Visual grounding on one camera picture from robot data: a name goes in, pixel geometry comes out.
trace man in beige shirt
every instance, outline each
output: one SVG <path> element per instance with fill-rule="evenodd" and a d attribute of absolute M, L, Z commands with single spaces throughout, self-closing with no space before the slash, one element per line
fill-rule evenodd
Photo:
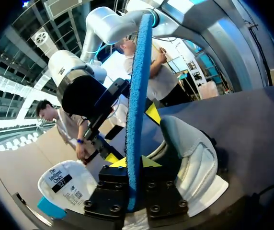
<path fill-rule="evenodd" d="M 133 41 L 123 38 L 115 44 L 116 48 L 126 56 L 124 68 L 131 75 L 136 45 Z M 150 76 L 148 81 L 147 97 L 160 101 L 164 106 L 172 106 L 190 102 L 190 97 L 179 85 L 177 75 L 173 74 L 164 64 L 166 63 L 166 51 L 161 48 L 156 59 L 152 58 Z"/>
<path fill-rule="evenodd" d="M 86 159 L 95 151 L 91 142 L 84 139 L 88 121 L 79 115 L 69 115 L 62 108 L 55 109 L 48 100 L 38 103 L 36 113 L 44 120 L 56 120 L 57 129 L 63 140 L 75 149 L 77 158 L 86 164 Z"/>

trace blue bristle pad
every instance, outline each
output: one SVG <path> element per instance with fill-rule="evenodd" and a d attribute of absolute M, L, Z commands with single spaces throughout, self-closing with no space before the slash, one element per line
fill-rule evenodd
<path fill-rule="evenodd" d="M 150 14 L 142 16 L 133 63 L 126 123 L 126 163 L 130 186 L 128 211 L 134 210 L 138 192 L 141 130 L 151 65 L 152 24 Z"/>

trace wristband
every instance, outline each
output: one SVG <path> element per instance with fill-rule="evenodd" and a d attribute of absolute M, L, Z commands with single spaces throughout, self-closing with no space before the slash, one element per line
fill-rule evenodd
<path fill-rule="evenodd" d="M 83 144 L 83 143 L 84 143 L 84 140 L 82 140 L 82 139 L 77 139 L 77 142 L 80 143 L 80 144 Z"/>

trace black pants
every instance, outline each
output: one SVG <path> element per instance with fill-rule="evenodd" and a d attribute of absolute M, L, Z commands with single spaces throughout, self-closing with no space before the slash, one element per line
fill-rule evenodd
<path fill-rule="evenodd" d="M 177 84 L 165 98 L 160 100 L 160 102 L 165 107 L 183 104 L 191 101 L 191 98 L 186 94 L 186 92 L 181 88 L 179 84 Z"/>

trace white shoe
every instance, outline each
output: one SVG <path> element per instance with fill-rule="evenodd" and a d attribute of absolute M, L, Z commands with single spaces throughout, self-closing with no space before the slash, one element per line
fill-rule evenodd
<path fill-rule="evenodd" d="M 165 116 L 160 127 L 168 146 L 182 159 L 176 187 L 188 202 L 193 217 L 211 206 L 228 188 L 217 173 L 217 155 L 211 141 L 197 128 L 174 116 Z M 123 230 L 149 229 L 146 209 L 126 215 Z"/>

